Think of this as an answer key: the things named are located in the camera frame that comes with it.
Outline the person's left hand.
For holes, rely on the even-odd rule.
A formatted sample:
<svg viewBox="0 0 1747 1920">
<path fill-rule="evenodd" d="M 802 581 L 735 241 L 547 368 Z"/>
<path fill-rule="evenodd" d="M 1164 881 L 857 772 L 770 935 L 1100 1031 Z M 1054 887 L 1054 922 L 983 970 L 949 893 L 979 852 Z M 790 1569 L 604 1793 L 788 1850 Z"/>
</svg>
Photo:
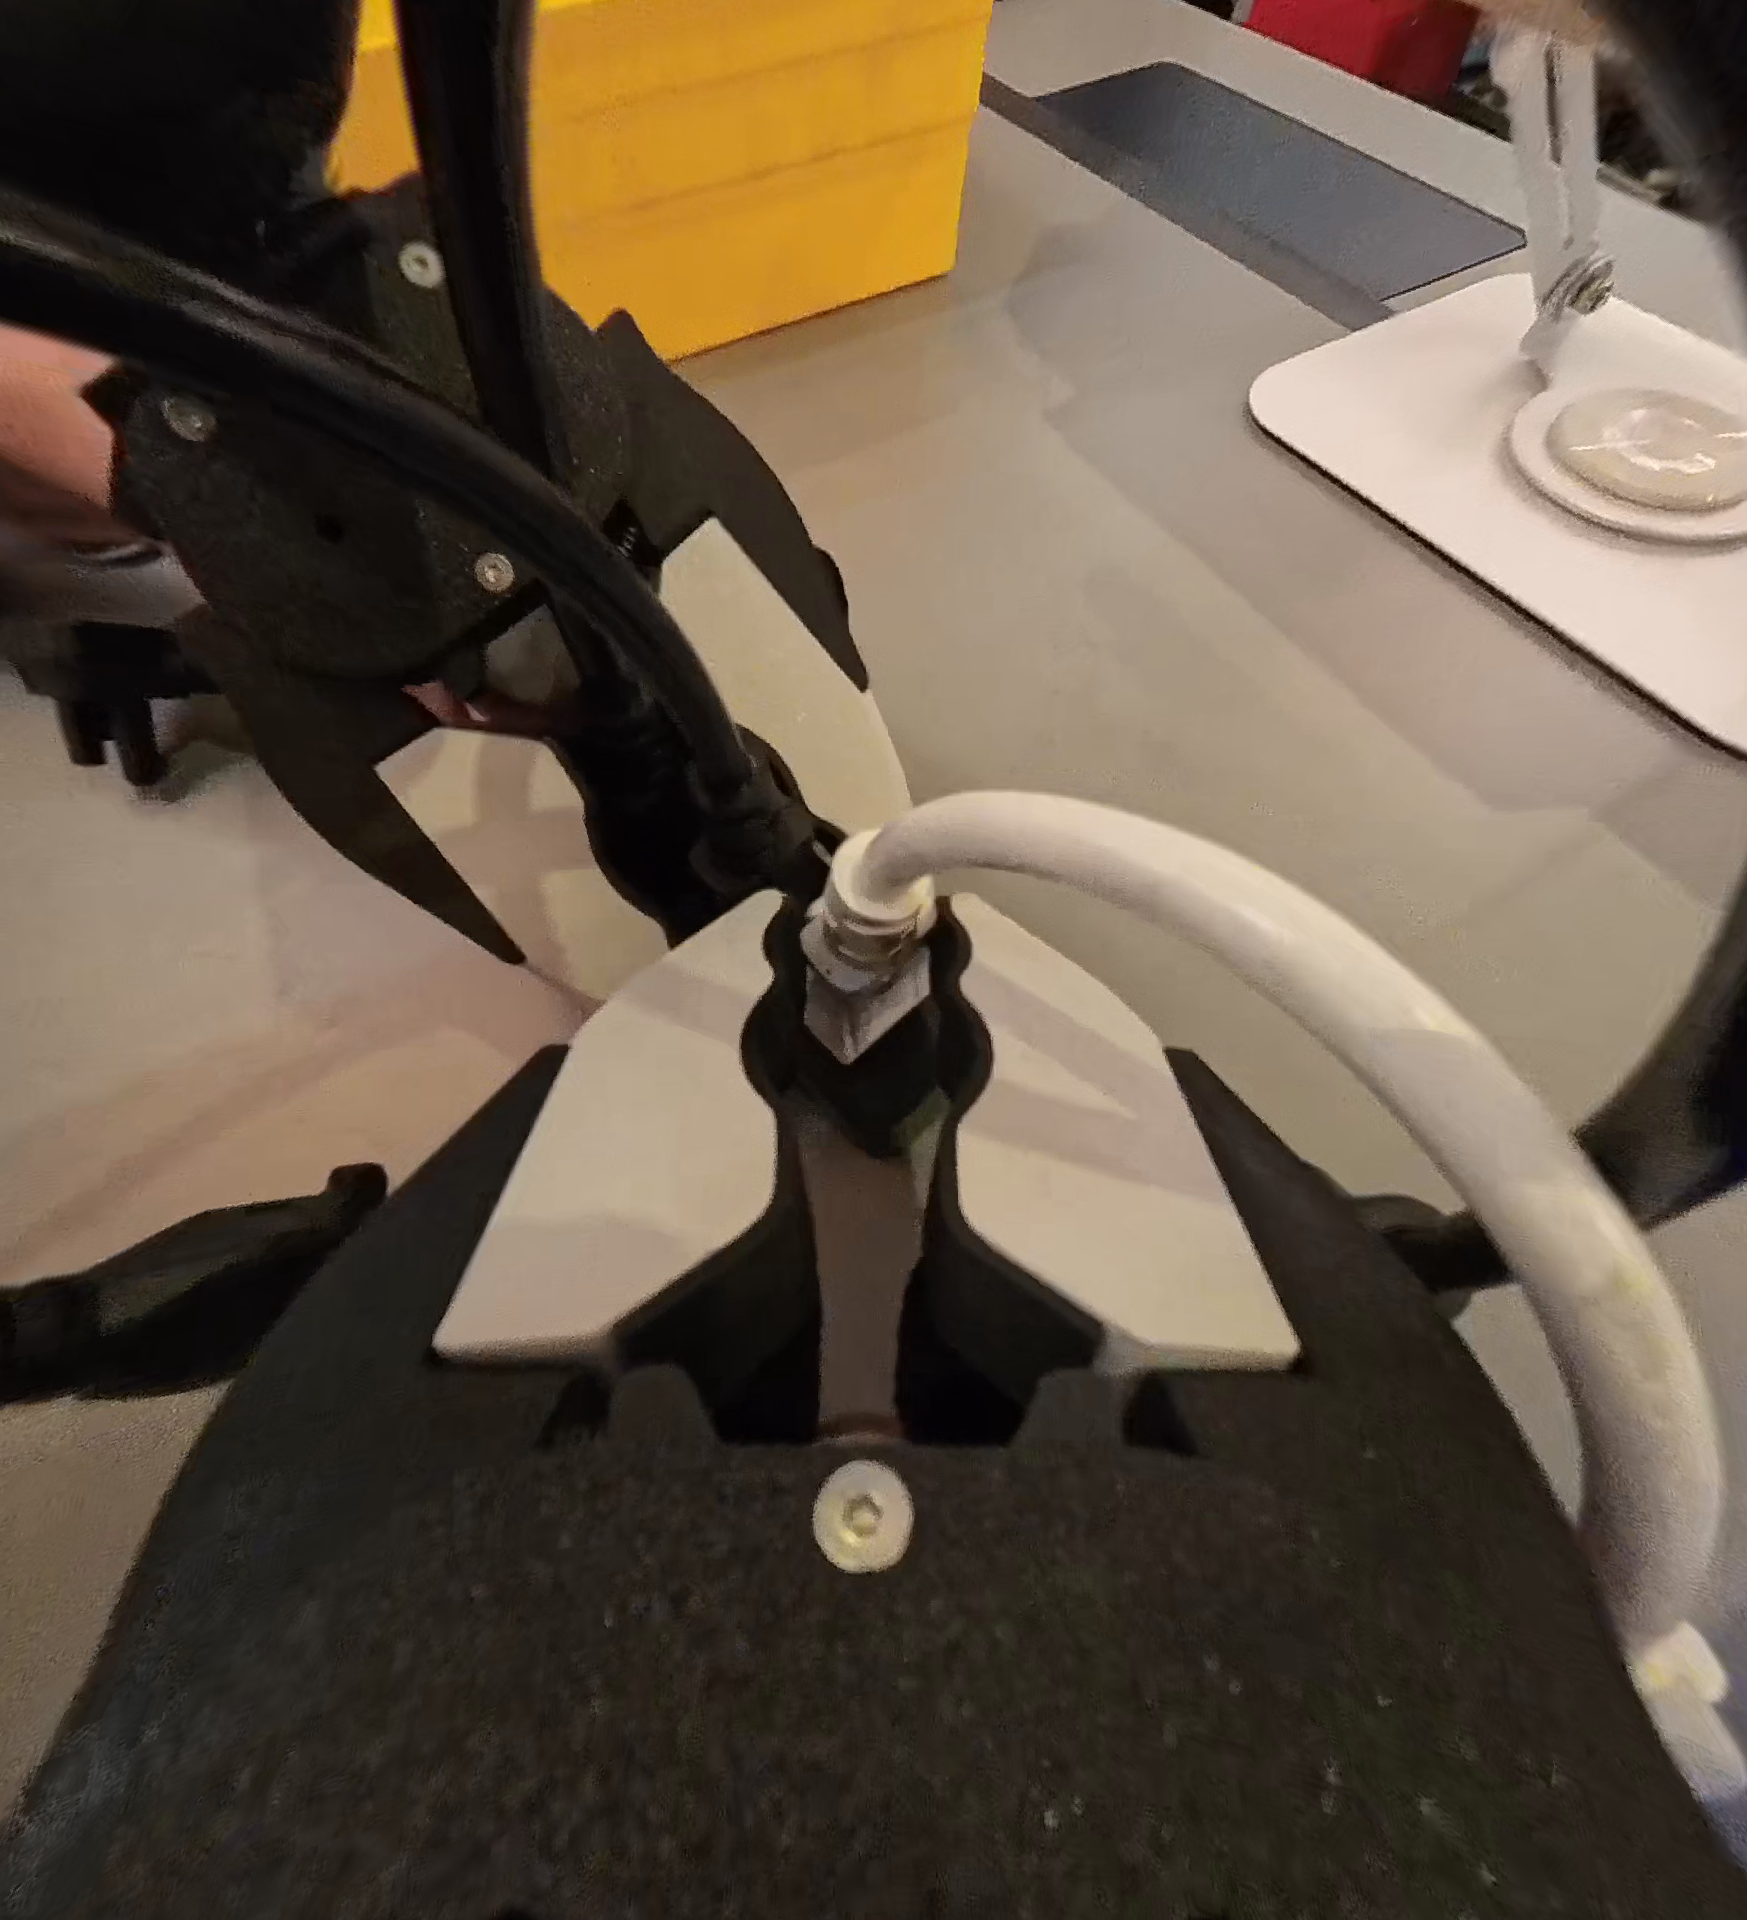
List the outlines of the person's left hand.
<svg viewBox="0 0 1747 1920">
<path fill-rule="evenodd" d="M 113 513 L 115 434 L 88 392 L 104 352 L 0 323 L 0 563 L 133 547 Z"/>
</svg>

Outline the dark flat pad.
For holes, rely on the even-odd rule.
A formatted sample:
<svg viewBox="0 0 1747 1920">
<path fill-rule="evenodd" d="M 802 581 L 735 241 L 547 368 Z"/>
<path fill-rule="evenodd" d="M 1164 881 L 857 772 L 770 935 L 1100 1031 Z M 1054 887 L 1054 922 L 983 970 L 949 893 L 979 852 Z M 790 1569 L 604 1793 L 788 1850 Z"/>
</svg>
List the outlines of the dark flat pad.
<svg viewBox="0 0 1747 1920">
<path fill-rule="evenodd" d="M 1346 330 L 1525 241 L 1458 195 L 1175 63 L 1045 95 L 984 75 L 981 103 Z"/>
</svg>

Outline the white ribbed plug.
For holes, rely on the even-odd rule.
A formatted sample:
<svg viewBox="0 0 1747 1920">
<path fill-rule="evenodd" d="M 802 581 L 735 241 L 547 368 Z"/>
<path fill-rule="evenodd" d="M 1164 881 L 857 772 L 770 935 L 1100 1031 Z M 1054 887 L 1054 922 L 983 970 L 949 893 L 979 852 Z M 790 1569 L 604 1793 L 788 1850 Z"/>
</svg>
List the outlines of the white ribbed plug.
<svg viewBox="0 0 1747 1920">
<path fill-rule="evenodd" d="M 1680 1621 L 1628 1657 L 1628 1675 L 1695 1797 L 1710 1805 L 1747 1793 L 1747 1756 L 1726 1723 L 1726 1667 L 1695 1625 Z"/>
</svg>

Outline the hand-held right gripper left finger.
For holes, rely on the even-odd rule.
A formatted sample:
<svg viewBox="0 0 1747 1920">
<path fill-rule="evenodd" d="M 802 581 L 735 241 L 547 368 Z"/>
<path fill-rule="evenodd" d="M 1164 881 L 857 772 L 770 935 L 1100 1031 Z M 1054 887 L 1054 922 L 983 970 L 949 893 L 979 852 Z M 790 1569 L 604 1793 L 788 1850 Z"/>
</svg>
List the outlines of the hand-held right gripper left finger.
<svg viewBox="0 0 1747 1920">
<path fill-rule="evenodd" d="M 432 1352 L 480 1369 L 680 1369 L 710 1413 L 818 1343 L 816 1233 L 780 1112 L 757 893 L 634 974 L 569 1042 Z"/>
</svg>

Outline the yellow box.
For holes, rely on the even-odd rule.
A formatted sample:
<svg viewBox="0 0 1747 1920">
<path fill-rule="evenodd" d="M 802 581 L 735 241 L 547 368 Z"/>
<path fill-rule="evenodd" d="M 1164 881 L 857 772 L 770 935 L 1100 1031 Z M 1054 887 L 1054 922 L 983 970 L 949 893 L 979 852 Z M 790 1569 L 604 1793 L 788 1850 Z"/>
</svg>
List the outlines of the yellow box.
<svg viewBox="0 0 1747 1920">
<path fill-rule="evenodd" d="M 956 261 L 988 2 L 546 2 L 530 199 L 549 288 L 668 360 Z"/>
</svg>

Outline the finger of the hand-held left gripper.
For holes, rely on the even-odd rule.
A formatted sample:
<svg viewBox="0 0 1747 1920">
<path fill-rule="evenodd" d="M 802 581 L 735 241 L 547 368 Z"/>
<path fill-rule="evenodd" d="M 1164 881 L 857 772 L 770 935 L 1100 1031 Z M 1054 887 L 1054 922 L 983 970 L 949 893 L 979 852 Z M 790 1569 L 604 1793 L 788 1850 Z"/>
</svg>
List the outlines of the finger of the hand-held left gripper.
<svg viewBox="0 0 1747 1920">
<path fill-rule="evenodd" d="M 712 803 L 675 720 L 654 702 L 558 702 L 549 748 L 572 779 L 597 865 L 667 938 L 687 940 L 757 892 L 804 904 L 821 887 L 821 818 L 785 756 L 741 729 L 754 783 Z"/>
<path fill-rule="evenodd" d="M 871 692 L 852 685 L 717 519 L 668 556 L 661 600 L 733 719 L 780 755 L 818 818 L 853 836 L 909 813 L 909 779 Z"/>
</svg>

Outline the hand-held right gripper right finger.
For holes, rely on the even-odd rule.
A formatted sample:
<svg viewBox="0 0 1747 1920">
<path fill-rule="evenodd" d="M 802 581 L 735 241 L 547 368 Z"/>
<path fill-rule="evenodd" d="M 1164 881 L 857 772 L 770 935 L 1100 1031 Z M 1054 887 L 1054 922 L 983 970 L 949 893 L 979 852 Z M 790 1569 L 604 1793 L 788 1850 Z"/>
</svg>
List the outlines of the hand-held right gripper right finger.
<svg viewBox="0 0 1747 1920">
<path fill-rule="evenodd" d="M 1073 1369 L 1290 1370 L 1293 1320 L 1152 1027 L 979 896 L 943 904 L 935 995 L 935 1343 L 1016 1406 Z"/>
</svg>

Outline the red bin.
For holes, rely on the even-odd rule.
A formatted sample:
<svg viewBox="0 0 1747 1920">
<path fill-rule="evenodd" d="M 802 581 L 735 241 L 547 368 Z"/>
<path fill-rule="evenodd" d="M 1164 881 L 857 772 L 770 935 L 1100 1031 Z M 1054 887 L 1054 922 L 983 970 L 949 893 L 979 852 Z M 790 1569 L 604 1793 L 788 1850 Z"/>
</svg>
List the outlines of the red bin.
<svg viewBox="0 0 1747 1920">
<path fill-rule="evenodd" d="M 1244 26 L 1399 99 L 1452 92 L 1481 13 L 1464 2 L 1255 2 Z"/>
</svg>

